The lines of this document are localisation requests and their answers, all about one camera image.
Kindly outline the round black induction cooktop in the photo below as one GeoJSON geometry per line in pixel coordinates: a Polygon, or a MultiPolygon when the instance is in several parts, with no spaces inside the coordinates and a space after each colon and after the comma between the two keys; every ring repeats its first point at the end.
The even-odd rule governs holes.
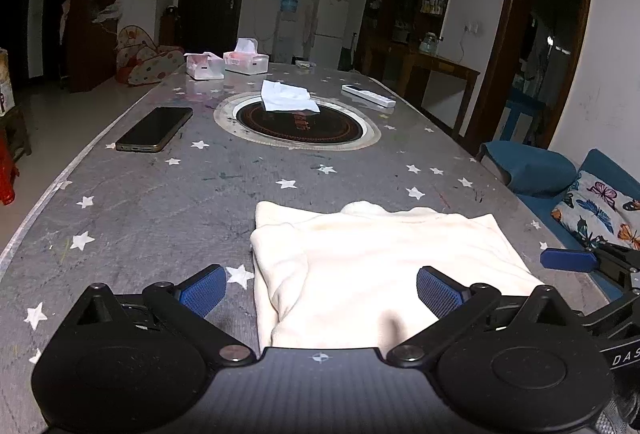
{"type": "Polygon", "coordinates": [[[375,145],[378,126],[360,110],[334,98],[316,98],[319,110],[269,111],[257,93],[223,100],[214,110],[219,127],[260,145],[290,150],[353,151],[375,145]]]}

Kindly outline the black smartphone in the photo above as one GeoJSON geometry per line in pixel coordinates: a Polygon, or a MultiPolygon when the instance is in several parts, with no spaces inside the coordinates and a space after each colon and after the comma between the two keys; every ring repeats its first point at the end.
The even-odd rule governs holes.
{"type": "Polygon", "coordinates": [[[158,153],[192,116],[191,107],[155,107],[115,142],[115,148],[131,153],[158,153]]]}

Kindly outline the water dispenser with blue bottle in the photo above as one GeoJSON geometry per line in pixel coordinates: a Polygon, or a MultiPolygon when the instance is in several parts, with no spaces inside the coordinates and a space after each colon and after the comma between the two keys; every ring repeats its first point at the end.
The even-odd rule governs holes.
{"type": "Polygon", "coordinates": [[[290,64],[294,55],[298,0],[281,0],[274,28],[271,58],[275,63],[290,64]]]}

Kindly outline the white refrigerator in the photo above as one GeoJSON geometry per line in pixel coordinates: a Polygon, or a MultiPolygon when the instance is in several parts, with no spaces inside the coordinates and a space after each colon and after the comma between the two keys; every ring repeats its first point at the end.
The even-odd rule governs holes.
{"type": "Polygon", "coordinates": [[[337,69],[350,0],[314,0],[308,56],[317,66],[337,69]]]}

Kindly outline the white remote control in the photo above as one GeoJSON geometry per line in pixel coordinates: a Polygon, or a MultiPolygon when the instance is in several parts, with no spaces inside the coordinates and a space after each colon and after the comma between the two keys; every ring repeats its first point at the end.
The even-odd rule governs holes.
{"type": "Polygon", "coordinates": [[[396,105],[396,101],[393,98],[386,98],[386,96],[378,93],[358,89],[353,84],[343,84],[341,86],[341,90],[352,96],[356,96],[356,98],[362,98],[363,100],[371,104],[383,108],[393,108],[396,105]]]}

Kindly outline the dark wooden side table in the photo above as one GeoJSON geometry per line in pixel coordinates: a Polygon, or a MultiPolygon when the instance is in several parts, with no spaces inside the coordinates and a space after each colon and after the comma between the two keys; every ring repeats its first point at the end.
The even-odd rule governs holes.
{"type": "Polygon", "coordinates": [[[471,102],[475,83],[480,76],[476,70],[455,63],[448,58],[420,52],[415,46],[395,41],[370,39],[363,46],[361,72],[381,80],[389,62],[400,64],[398,78],[392,90],[407,103],[418,109],[428,118],[435,118],[437,127],[447,131],[456,142],[461,139],[460,131],[471,102]],[[462,100],[453,125],[439,119],[431,110],[422,107],[428,83],[433,75],[449,77],[463,81],[462,100]]]}

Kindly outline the cream white garment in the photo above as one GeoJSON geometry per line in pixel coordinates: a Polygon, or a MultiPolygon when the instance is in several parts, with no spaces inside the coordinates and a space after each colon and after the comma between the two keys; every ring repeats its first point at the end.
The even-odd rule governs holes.
{"type": "Polygon", "coordinates": [[[528,295],[534,277],[495,218],[356,201],[337,213],[258,202],[250,235],[258,345],[392,347],[431,326],[416,275],[433,266],[458,283],[528,295]]]}

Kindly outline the polka dot play tent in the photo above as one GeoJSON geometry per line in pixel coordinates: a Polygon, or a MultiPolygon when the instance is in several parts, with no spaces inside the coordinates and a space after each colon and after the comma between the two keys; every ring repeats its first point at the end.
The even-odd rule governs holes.
{"type": "Polygon", "coordinates": [[[183,63],[180,46],[159,46],[137,25],[128,25],[119,30],[115,75],[119,83],[145,86],[160,82],[183,63]]]}

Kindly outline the red plastic stool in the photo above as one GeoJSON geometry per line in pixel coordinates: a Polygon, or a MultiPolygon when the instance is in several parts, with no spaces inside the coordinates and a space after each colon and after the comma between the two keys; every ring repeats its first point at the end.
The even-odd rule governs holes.
{"type": "Polygon", "coordinates": [[[0,133],[0,200],[9,206],[15,199],[14,181],[19,176],[12,154],[6,142],[6,131],[0,133]]]}

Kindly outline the white tissue pack on cooktop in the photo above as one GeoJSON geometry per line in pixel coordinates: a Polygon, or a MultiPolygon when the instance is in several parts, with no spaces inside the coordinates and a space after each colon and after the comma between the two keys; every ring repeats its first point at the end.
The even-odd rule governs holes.
{"type": "Polygon", "coordinates": [[[306,89],[277,81],[262,81],[260,98],[267,111],[320,111],[318,104],[306,89]]]}

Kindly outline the small pink white tissue box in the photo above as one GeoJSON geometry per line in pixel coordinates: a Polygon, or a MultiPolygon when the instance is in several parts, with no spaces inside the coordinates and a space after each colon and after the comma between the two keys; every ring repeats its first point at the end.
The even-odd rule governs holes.
{"type": "Polygon", "coordinates": [[[186,53],[186,73],[196,81],[224,78],[224,60],[214,53],[186,53]]]}

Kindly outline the glass jar on side table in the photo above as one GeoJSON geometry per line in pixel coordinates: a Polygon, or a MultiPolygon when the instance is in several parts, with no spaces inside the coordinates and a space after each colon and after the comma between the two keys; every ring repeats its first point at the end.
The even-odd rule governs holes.
{"type": "Polygon", "coordinates": [[[442,37],[440,35],[436,35],[435,32],[427,32],[420,43],[419,51],[428,55],[436,55],[439,43],[441,42],[442,37]]]}

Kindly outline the butterfly pattern cushion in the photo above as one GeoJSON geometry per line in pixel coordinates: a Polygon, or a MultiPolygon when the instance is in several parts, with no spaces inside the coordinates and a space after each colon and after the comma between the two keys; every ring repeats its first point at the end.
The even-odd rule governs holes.
{"type": "Polygon", "coordinates": [[[639,250],[639,198],[580,170],[551,216],[581,245],[639,250]]]}

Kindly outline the white paper bag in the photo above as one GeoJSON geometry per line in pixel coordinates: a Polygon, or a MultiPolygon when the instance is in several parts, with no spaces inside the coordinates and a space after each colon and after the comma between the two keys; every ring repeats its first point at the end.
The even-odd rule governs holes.
{"type": "Polygon", "coordinates": [[[0,49],[0,116],[4,116],[14,106],[8,52],[0,49]]]}

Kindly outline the blue sofa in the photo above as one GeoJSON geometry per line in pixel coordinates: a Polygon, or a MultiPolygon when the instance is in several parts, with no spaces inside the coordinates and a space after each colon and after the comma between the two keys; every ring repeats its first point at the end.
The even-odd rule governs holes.
{"type": "Polygon", "coordinates": [[[639,181],[597,148],[581,165],[508,141],[483,144],[506,187],[570,250],[612,243],[639,248],[639,181]]]}

